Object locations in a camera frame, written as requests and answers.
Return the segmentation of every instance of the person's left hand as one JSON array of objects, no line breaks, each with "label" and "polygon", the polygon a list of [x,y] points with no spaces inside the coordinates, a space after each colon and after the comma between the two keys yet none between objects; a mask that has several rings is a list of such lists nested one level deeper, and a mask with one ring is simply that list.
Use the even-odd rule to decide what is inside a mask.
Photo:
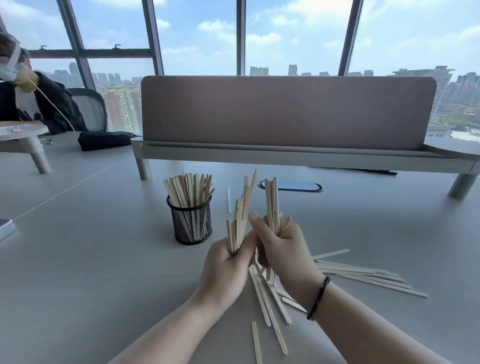
[{"label": "person's left hand", "polygon": [[213,308],[220,317],[238,298],[247,280],[248,267],[255,254],[256,240],[248,234],[235,256],[228,251],[227,238],[212,244],[193,299]]}]

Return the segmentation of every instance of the office chair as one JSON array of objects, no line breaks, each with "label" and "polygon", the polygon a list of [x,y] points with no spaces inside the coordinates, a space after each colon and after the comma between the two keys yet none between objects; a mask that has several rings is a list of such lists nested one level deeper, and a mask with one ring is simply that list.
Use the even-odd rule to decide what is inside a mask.
[{"label": "office chair", "polygon": [[88,88],[69,88],[90,131],[107,131],[107,108],[103,97]]}]

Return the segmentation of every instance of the black bag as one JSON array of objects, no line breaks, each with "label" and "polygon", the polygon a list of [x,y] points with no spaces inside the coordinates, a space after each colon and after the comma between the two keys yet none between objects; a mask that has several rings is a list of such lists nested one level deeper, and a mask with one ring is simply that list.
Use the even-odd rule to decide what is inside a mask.
[{"label": "black bag", "polygon": [[138,135],[129,132],[82,132],[78,144],[84,152],[131,145],[131,138]]}]

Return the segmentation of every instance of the black jacket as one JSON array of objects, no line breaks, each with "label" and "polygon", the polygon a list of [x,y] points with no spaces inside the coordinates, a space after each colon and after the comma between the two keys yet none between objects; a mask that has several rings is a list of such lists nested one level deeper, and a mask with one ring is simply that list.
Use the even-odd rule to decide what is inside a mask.
[{"label": "black jacket", "polygon": [[[78,132],[87,132],[82,113],[78,105],[72,99],[67,88],[50,80],[40,72],[35,72],[38,78],[38,88],[50,99],[51,102],[62,112],[70,124]],[[62,115],[48,102],[40,91],[35,90],[36,103],[42,113],[42,123],[44,123],[52,134],[64,133],[72,128],[68,125]],[[0,121],[21,121],[19,110],[15,104],[15,85],[10,82],[0,83]]]}]

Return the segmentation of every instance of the sky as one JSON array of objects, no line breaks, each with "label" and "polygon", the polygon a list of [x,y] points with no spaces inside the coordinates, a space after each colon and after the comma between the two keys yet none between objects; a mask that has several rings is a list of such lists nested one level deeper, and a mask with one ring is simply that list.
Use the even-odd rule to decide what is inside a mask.
[{"label": "sky", "polygon": [[[71,0],[86,48],[147,48],[141,0]],[[154,0],[167,75],[235,75],[235,0]],[[336,75],[351,0],[247,0],[246,74]],[[27,49],[69,49],[56,0],[0,0],[7,30]],[[32,60],[68,69],[72,60]],[[122,79],[153,74],[150,59],[89,60],[93,72]],[[452,80],[480,73],[480,0],[364,0],[349,72],[392,74],[446,65]]]}]

